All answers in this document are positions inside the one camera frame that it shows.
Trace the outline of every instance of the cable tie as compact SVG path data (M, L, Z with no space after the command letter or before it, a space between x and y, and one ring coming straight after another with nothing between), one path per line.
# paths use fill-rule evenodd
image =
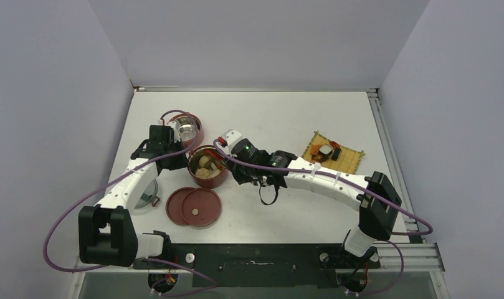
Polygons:
M312 172L310 173L310 192L314 192L314 177L316 177L316 170L321 168L321 164L319 162L314 163L314 168L312 169Z
M339 171L337 171L337 172L336 172L335 181L334 181L334 183L333 183L333 189L334 189L334 187L336 187L336 183L338 182L338 177L339 177L339 176L340 176L340 172L339 172Z

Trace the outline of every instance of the glass panel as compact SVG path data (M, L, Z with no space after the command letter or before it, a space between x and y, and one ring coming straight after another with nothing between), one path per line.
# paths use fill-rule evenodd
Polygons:
M389 285L397 273L369 273L367 291ZM150 288L147 273L86 273L80 299L155 299L149 296ZM191 288L191 274L181 274L179 282L169 292L181 293ZM322 288L306 285L294 288L215 288L189 296L188 298L343 298L339 288ZM437 298L429 272L406 272L402 279L387 292L367 296L367 298Z

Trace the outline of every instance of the screw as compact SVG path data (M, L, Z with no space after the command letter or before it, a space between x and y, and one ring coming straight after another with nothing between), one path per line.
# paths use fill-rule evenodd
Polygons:
M194 254L186 254L186 262L187 263L193 263L194 260L195 260Z
M378 262L378 258L378 254L373 254L369 259L376 263Z
M321 260L322 262L326 262L328 259L329 259L329 255L328 255L326 252L322 252L322 253L320 254L320 260Z

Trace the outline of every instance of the metal frame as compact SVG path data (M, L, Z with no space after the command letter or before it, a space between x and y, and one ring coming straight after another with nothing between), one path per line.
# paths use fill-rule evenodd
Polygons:
M393 183L397 186L397 191L401 195L404 207L413 212L411 200L407 193L404 177L398 163L398 159L389 137L388 128L384 121L384 116L380 109L380 100L377 90L370 89L304 89L297 90L291 88L181 88L177 86L162 86L162 87L135 87L135 92L367 92L369 104L373 112L374 120L378 129L384 154L388 162L388 167ZM415 220L404 216L407 230L419 230ZM381 268L374 269L375 272L398 272L400 269L400 258L396 249L389 244L375 244L379 250ZM444 264L440 257L437 244L398 244L404 256L404 271L407 272L429 272L434 286L437 298L449 299L450 295L444 281ZM92 272L106 273L161 273L162 270L133 270L132 268L122 267L107 267L94 270ZM184 270L173 270L172 272L183 273ZM79 298L81 285L85 278L85 273L75 273L72 277L72 283L67 292L67 298Z

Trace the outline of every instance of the black mounting plate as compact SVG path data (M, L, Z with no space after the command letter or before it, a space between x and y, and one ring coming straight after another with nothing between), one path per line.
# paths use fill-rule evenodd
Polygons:
M316 285L337 287L325 273L320 254L330 255L329 271L352 269L336 258L341 244L171 244L172 255L179 264L194 268L218 282L219 287L294 287ZM195 256L187 263L186 254ZM369 262L379 268L379 262ZM135 269L169 269L164 264L137 260ZM211 282L195 276L193 287L207 287Z

